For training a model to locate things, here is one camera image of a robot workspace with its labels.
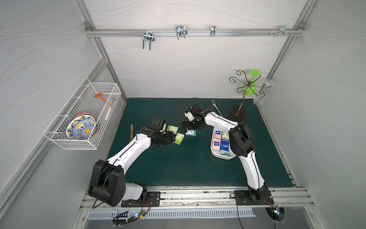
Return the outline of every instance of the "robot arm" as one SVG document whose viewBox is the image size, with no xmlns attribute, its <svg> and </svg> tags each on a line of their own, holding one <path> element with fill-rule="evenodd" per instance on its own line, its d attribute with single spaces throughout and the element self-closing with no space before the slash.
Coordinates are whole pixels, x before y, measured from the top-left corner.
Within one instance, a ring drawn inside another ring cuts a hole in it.
<svg viewBox="0 0 366 229">
<path fill-rule="evenodd" d="M 95 163 L 88 194 L 112 207 L 121 200 L 132 199 L 143 202 L 146 199 L 144 188 L 137 184 L 126 183 L 124 175 L 151 144 L 160 146 L 174 142 L 173 132 L 165 130 L 165 119 L 154 116 L 153 122 L 139 129 L 134 139 L 116 155 L 107 161 L 99 160 Z"/>
<path fill-rule="evenodd" d="M 202 110 L 197 104 L 189 107 L 184 115 L 189 121 L 182 123 L 183 131 L 197 130 L 210 125 L 229 136 L 230 149 L 239 157 L 244 167 L 251 201 L 255 204 L 261 201 L 268 192 L 268 187 L 255 159 L 254 141 L 248 125 L 244 121 L 237 123 L 223 118 L 210 109 Z"/>
</svg>

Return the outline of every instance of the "wire basket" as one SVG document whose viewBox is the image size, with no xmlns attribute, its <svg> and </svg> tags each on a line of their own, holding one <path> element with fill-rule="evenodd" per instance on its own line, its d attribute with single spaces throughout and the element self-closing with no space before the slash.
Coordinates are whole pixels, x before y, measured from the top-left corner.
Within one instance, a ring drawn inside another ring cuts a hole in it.
<svg viewBox="0 0 366 229">
<path fill-rule="evenodd" d="M 86 84 L 83 85 L 82 83 L 78 87 L 65 107 L 43 133 L 44 136 L 63 149 L 97 149 L 121 95 L 116 83 L 93 83 L 88 79 L 84 82 Z M 102 97 L 107 102 L 101 98 L 95 98 L 95 95 L 99 93 L 103 94 Z M 88 138 L 71 140 L 66 136 L 67 126 L 81 113 L 90 113 L 95 116 L 97 118 L 96 124 Z"/>
</svg>

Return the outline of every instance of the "fork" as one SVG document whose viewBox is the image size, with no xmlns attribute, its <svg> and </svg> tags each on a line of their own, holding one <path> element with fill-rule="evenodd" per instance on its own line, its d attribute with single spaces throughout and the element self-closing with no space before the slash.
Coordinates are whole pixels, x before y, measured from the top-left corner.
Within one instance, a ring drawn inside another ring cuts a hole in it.
<svg viewBox="0 0 366 229">
<path fill-rule="evenodd" d="M 211 99 L 211 102 L 212 102 L 212 105 L 216 108 L 216 110 L 219 112 L 220 116 L 222 116 L 220 110 L 217 108 L 216 106 L 216 103 L 215 103 L 215 100 L 214 99 Z"/>
</svg>

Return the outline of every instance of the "tissue box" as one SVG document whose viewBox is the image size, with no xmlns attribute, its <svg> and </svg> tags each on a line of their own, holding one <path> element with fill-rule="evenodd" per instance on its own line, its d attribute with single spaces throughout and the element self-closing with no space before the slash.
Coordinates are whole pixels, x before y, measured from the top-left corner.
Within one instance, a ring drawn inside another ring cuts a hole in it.
<svg viewBox="0 0 366 229">
<path fill-rule="evenodd" d="M 184 138 L 184 134 L 177 133 L 177 135 L 175 136 L 174 143 L 180 145 L 183 141 L 183 138 Z"/>
<path fill-rule="evenodd" d="M 230 154 L 229 153 L 229 141 L 222 139 L 221 146 L 220 146 L 220 153 L 221 154 Z"/>
<path fill-rule="evenodd" d="M 186 135 L 188 135 L 188 136 L 196 136 L 196 130 L 188 130 L 186 132 Z"/>
<path fill-rule="evenodd" d="M 173 132 L 173 134 L 177 134 L 178 133 L 178 127 L 169 125 L 168 128 L 167 128 L 167 131 L 171 131 L 171 132 Z"/>
<path fill-rule="evenodd" d="M 213 134 L 214 138 L 221 138 L 222 131 L 215 128 L 215 133 Z"/>
<path fill-rule="evenodd" d="M 229 136 L 223 132 L 221 139 L 229 140 Z"/>
<path fill-rule="evenodd" d="M 220 143 L 221 143 L 221 139 L 219 138 L 214 138 L 212 141 L 212 149 L 215 149 L 217 151 L 220 150 Z"/>
</svg>

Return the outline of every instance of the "decorative plate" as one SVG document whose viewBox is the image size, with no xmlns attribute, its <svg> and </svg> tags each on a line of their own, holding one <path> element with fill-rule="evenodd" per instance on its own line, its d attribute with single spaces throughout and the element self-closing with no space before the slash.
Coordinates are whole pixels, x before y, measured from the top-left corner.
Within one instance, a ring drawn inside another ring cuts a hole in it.
<svg viewBox="0 0 366 229">
<path fill-rule="evenodd" d="M 76 117 L 66 128 L 66 136 L 72 140 L 88 138 L 97 120 L 92 115 Z"/>
<path fill-rule="evenodd" d="M 81 114 L 78 114 L 75 118 L 79 117 L 79 116 L 82 116 L 82 115 L 91 115 L 95 118 L 95 120 L 97 120 L 97 117 L 95 117 L 94 115 L 92 115 L 91 113 L 81 113 Z"/>
</svg>

